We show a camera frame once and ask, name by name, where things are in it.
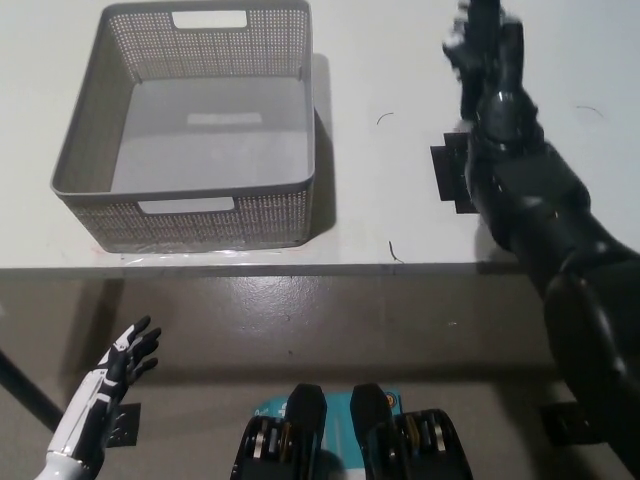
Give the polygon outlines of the white and black left hand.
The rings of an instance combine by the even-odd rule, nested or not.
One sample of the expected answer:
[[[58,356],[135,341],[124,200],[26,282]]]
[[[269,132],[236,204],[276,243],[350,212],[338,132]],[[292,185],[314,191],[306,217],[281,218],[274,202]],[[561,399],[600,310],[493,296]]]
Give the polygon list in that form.
[[[158,360],[161,329],[150,329],[150,316],[130,325],[85,375],[49,443],[47,454],[94,468],[104,459],[119,406],[129,388]]]

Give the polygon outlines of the black and white right hand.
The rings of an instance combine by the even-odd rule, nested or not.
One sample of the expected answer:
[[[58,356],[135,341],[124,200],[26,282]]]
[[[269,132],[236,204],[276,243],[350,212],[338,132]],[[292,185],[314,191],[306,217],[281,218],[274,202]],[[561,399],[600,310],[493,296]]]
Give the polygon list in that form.
[[[460,1],[443,53],[462,87],[460,115],[478,141],[523,153],[544,143],[523,86],[524,27],[499,1]]]

